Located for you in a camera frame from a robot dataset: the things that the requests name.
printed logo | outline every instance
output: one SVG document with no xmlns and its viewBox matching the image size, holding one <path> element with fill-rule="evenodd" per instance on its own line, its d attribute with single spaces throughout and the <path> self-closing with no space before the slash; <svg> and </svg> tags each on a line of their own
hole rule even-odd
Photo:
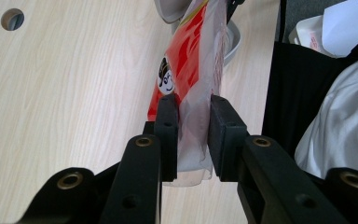
<svg viewBox="0 0 358 224">
<path fill-rule="evenodd" d="M 172 78 L 172 71 L 167 58 L 162 59 L 161 66 L 159 67 L 157 85 L 158 89 L 164 95 L 172 93 L 175 89 Z"/>
</svg>

plastic bag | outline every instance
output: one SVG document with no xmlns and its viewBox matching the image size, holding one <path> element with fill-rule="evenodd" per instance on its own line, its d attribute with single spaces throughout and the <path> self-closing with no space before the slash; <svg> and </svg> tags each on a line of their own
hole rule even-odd
<svg viewBox="0 0 358 224">
<path fill-rule="evenodd" d="M 178 179 L 194 186 L 212 176 L 207 147 L 211 94 L 219 94 L 224 65 L 227 3 L 194 0 L 165 52 L 150 103 L 155 120 L 158 99 L 174 93 L 179 104 Z"/>
</svg>

